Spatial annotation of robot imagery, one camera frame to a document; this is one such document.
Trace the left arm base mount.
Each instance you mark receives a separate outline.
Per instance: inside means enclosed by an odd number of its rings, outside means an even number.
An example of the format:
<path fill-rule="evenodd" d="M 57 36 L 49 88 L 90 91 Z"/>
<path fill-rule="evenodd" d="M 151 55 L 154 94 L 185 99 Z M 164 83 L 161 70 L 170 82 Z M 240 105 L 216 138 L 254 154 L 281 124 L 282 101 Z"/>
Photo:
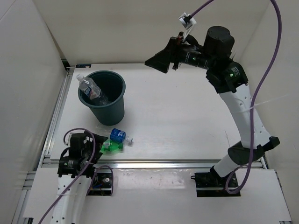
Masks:
<path fill-rule="evenodd" d="M 95 169 L 87 196 L 112 196 L 114 192 L 114 173 L 110 166 L 102 165 Z"/>

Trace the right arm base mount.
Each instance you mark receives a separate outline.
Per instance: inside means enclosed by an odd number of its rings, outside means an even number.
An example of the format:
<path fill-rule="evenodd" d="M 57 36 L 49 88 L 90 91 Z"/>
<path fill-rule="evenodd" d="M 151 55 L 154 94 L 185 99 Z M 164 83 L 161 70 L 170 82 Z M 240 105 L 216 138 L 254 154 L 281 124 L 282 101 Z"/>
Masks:
<path fill-rule="evenodd" d="M 239 197 L 241 193 L 229 194 L 226 191 L 226 178 L 220 182 L 210 172 L 195 173 L 191 176 L 195 181 L 197 197 Z"/>

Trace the green plastic bottle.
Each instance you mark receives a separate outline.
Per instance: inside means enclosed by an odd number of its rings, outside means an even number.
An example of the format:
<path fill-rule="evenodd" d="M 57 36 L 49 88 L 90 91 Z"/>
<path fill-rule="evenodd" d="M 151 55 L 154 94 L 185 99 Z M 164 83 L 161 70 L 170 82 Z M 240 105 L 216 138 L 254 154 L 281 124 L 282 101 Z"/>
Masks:
<path fill-rule="evenodd" d="M 103 154 L 115 154 L 123 150 L 123 143 L 114 142 L 111 140 L 106 140 L 101 147 L 101 152 Z"/>

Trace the clear bottle with red-blue label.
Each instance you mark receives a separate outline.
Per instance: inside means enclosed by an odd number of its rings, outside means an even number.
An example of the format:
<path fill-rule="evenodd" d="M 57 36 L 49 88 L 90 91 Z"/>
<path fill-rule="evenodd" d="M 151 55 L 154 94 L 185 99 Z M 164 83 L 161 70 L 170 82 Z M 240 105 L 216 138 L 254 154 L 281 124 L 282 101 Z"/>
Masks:
<path fill-rule="evenodd" d="M 82 74 L 76 76 L 79 81 L 79 89 L 89 98 L 93 105 L 104 106 L 110 103 L 107 95 L 90 77 Z"/>

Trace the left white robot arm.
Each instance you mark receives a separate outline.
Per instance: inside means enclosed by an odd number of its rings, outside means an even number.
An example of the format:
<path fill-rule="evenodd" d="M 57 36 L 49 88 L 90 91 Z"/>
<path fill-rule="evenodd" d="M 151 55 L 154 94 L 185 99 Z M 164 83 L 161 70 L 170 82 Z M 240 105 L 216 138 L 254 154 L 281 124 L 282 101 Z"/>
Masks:
<path fill-rule="evenodd" d="M 66 148 L 58 164 L 57 197 L 42 218 L 51 212 L 51 224 L 78 224 L 86 195 L 98 181 L 95 165 L 108 137 L 84 128 L 69 130 L 63 138 Z"/>

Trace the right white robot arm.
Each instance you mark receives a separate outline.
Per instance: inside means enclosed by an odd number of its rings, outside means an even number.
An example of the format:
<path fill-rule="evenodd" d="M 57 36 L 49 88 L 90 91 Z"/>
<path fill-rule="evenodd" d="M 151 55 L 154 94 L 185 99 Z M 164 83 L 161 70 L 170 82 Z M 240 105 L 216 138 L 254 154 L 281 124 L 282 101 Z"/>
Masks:
<path fill-rule="evenodd" d="M 225 155 L 210 171 L 199 178 L 204 186 L 221 186 L 228 176 L 241 165 L 248 164 L 250 149 L 253 159 L 261 158 L 280 142 L 265 129 L 256 109 L 251 107 L 248 78 L 243 67 L 231 59 L 235 43 L 230 31 L 222 26 L 210 27 L 203 45 L 182 33 L 171 37 L 166 47 L 145 61 L 145 65 L 167 73 L 172 63 L 173 69 L 187 64 L 206 70 L 206 79 L 215 88 L 227 105 L 239 131 L 241 140 L 228 149 Z"/>

